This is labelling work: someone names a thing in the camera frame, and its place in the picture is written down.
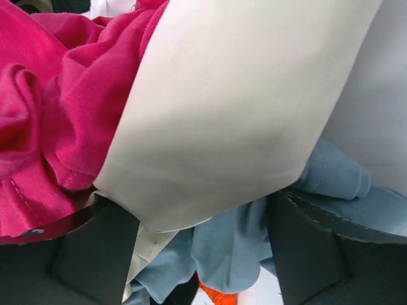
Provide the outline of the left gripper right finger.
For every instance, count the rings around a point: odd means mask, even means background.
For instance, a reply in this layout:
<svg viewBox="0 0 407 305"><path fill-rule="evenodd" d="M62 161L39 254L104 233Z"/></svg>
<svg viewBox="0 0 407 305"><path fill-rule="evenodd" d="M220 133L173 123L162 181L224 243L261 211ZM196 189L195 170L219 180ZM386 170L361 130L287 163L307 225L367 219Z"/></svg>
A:
<svg viewBox="0 0 407 305"><path fill-rule="evenodd" d="M406 304L406 238L282 191L266 227L284 304Z"/></svg>

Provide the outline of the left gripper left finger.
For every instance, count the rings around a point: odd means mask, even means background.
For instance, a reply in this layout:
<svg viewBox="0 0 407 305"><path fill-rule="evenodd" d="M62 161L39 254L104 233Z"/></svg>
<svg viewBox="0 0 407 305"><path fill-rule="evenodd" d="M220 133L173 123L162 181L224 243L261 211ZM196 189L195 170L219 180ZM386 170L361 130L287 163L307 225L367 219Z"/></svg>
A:
<svg viewBox="0 0 407 305"><path fill-rule="evenodd" d="M1 238L1 304L121 304L139 221L104 198Z"/></svg>

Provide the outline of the blue-grey cloth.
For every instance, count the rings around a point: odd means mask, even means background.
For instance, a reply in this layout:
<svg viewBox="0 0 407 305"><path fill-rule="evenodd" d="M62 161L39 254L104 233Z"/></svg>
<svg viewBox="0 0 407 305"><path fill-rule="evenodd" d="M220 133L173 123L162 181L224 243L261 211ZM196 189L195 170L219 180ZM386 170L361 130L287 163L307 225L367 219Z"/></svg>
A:
<svg viewBox="0 0 407 305"><path fill-rule="evenodd" d="M317 142L290 190L363 226L395 234L406 229L406 197L373 185L366 167L325 140ZM136 281L158 303L192 274L222 293L248 289L261 269L275 270L265 225L266 206L267 199L260 198L178 232Z"/></svg>

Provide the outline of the beige cloth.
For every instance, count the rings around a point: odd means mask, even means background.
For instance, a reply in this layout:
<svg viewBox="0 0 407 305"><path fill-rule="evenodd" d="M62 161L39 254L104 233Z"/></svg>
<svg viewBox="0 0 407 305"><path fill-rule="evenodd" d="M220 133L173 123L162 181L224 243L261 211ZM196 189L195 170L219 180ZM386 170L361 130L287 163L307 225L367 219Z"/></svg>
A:
<svg viewBox="0 0 407 305"><path fill-rule="evenodd" d="M152 232L300 177L380 1L170 1L95 180Z"/></svg>

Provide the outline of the magenta cloth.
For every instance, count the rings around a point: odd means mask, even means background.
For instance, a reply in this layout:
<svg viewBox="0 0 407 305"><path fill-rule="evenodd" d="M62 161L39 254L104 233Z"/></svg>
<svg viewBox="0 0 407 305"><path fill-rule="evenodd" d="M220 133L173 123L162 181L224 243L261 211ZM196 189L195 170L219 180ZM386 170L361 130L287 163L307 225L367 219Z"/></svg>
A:
<svg viewBox="0 0 407 305"><path fill-rule="evenodd" d="M114 18L1 2L1 235L85 206L166 1Z"/></svg>

